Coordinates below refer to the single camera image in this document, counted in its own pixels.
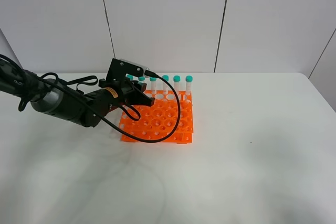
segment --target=robotic arm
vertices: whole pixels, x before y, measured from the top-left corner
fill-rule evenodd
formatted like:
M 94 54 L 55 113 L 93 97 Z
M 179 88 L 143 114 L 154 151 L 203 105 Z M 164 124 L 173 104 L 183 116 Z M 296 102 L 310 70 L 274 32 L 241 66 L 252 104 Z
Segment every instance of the robotic arm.
M 104 118 L 110 111 L 121 108 L 131 119 L 138 121 L 140 113 L 132 105 L 152 106 L 154 104 L 155 98 L 149 98 L 143 93 L 146 90 L 146 83 L 131 81 L 125 77 L 126 74 L 159 78 L 173 90 L 179 114 L 170 134 L 158 140 L 144 140 L 123 131 Z M 44 79 L 49 75 L 54 76 L 55 79 Z M 106 79 L 99 80 L 100 89 L 84 94 L 67 86 L 75 83 L 94 85 L 97 82 L 98 79 L 95 76 L 70 82 L 59 79 L 55 73 L 47 73 L 39 77 L 35 73 L 20 68 L 6 56 L 0 55 L 0 91 L 21 98 L 19 111 L 23 111 L 26 104 L 30 102 L 38 112 L 72 121 L 84 127 L 95 127 L 103 120 L 122 134 L 147 143 L 163 141 L 175 132 L 181 114 L 179 98 L 173 87 L 156 73 L 126 60 L 112 59 Z M 132 117 L 123 106 L 132 109 L 138 118 Z

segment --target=white wall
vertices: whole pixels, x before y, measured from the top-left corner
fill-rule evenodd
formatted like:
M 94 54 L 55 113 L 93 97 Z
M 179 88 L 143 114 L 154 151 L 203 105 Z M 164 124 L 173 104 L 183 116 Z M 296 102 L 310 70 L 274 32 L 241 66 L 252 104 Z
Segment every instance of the white wall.
M 12 48 L 10 47 L 1 29 L 0 29 L 0 54 L 7 56 L 9 59 L 19 64 L 19 61 L 17 60 Z
M 0 27 L 31 71 L 106 72 L 113 57 L 102 0 L 0 0 Z
M 228 0 L 216 72 L 309 76 L 335 26 L 335 0 Z
M 105 0 L 117 58 L 213 72 L 225 0 Z
M 336 110 L 336 35 L 331 38 L 309 80 Z

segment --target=orange test tube rack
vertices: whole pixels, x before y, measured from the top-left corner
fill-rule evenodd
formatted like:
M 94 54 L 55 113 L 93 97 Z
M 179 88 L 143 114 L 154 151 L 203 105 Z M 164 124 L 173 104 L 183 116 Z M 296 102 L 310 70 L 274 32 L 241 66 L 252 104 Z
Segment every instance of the orange test tube rack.
M 146 90 L 144 93 L 151 96 L 152 91 Z M 153 96 L 155 97 L 153 106 L 134 106 L 141 114 L 139 121 L 133 121 L 125 112 L 122 112 L 119 128 L 146 140 L 156 140 L 168 135 L 177 120 L 175 95 L 172 91 L 168 91 L 167 94 L 164 94 L 162 90 L 157 90 Z M 180 123 L 175 133 L 163 142 L 189 144 L 193 141 L 194 133 L 192 94 L 185 95 L 185 91 L 179 91 L 179 97 L 181 97 Z M 128 109 L 128 112 L 133 117 L 137 117 L 132 110 Z M 137 140 L 125 135 L 121 135 L 121 141 L 137 142 Z

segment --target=test tube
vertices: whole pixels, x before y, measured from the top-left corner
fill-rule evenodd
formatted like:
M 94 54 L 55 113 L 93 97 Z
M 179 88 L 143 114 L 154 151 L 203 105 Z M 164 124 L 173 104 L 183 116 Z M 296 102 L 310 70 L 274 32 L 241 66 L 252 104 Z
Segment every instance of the test tube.
M 169 81 L 169 76 L 163 76 L 162 77 L 164 80 Z M 163 94 L 167 94 L 167 88 L 168 85 L 165 82 L 162 82 L 162 90 L 163 90 Z
M 139 77 L 139 83 L 144 83 L 144 82 L 145 82 L 145 77 L 144 76 Z
M 156 78 L 150 77 L 149 80 L 151 81 L 152 94 L 156 94 Z
M 180 76 L 174 76 L 174 89 L 177 94 L 180 92 Z
M 126 77 L 130 78 L 130 80 L 133 81 L 133 76 L 132 75 L 128 74 L 128 75 L 126 75 Z
M 186 76 L 185 77 L 185 95 L 190 95 L 191 94 L 191 83 L 193 82 L 193 77 L 192 76 Z

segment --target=teal cap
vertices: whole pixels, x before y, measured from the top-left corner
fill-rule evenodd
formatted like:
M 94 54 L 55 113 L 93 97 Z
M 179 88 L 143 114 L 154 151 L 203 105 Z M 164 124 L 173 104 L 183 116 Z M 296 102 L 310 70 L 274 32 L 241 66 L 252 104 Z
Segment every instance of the teal cap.
M 193 77 L 192 76 L 186 76 L 185 77 L 185 81 L 186 82 L 192 82 L 193 81 Z
M 174 76 L 174 82 L 179 82 L 181 80 L 180 76 Z
M 130 78 L 130 80 L 133 81 L 133 76 L 132 75 L 128 74 L 128 75 L 126 75 L 126 77 Z

